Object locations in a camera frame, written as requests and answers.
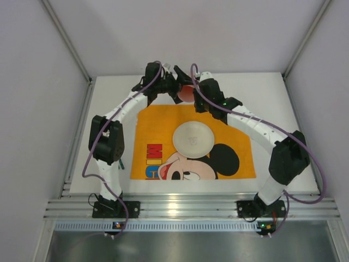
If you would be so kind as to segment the pink plastic cup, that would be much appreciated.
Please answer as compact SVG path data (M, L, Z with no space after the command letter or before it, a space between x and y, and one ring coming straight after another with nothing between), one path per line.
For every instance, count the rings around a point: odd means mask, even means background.
M177 94L178 98L186 103L194 102L194 85L191 82L191 78L180 78L178 82L180 84L180 90Z

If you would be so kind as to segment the cream white plate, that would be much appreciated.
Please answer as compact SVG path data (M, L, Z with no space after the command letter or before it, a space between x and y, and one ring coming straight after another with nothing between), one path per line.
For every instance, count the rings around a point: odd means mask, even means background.
M177 127L172 142L176 151L181 155L198 159L206 156L213 149L215 137L206 124L189 121Z

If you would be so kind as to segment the orange Mickey Mouse placemat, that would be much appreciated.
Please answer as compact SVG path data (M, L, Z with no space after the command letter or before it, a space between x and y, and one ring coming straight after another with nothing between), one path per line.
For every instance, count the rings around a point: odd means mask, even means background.
M173 145L183 123L205 124L214 145L203 157L190 158ZM255 178L251 142L210 113L196 113L192 105L151 105L138 113L131 170L133 180L224 180Z

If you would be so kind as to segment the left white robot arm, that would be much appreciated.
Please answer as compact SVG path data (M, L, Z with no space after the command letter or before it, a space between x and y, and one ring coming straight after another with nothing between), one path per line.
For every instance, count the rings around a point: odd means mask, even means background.
M168 94L175 103L180 103L180 91L184 86L192 85L190 76L178 66L173 69L174 74L159 61L148 63L140 82L117 107L103 116L93 117L88 142L89 154L82 177L96 177L100 180L100 196L103 199L121 199L118 168L125 149L123 122L137 117L159 94Z

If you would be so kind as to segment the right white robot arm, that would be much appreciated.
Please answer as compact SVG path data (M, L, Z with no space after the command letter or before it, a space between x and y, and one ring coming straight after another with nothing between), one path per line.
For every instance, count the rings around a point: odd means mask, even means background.
M302 132L290 135L254 115L236 98L226 98L210 72L191 73L196 112L208 112L216 120L238 129L270 154L269 178L255 196L260 209L274 204L293 179L310 164Z

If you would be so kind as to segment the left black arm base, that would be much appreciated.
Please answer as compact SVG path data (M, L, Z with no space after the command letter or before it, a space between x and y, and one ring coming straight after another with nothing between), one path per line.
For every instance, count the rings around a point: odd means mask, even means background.
M101 195L92 193L88 204L93 208L92 218L138 218L140 214L139 201L125 201L124 205L116 200L104 199Z

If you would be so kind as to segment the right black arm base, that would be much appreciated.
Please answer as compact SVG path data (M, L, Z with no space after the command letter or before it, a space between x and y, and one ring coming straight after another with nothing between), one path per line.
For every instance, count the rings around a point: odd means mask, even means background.
M266 205L257 195L252 200L238 200L236 202L239 218L284 218L286 215L285 202L277 199Z

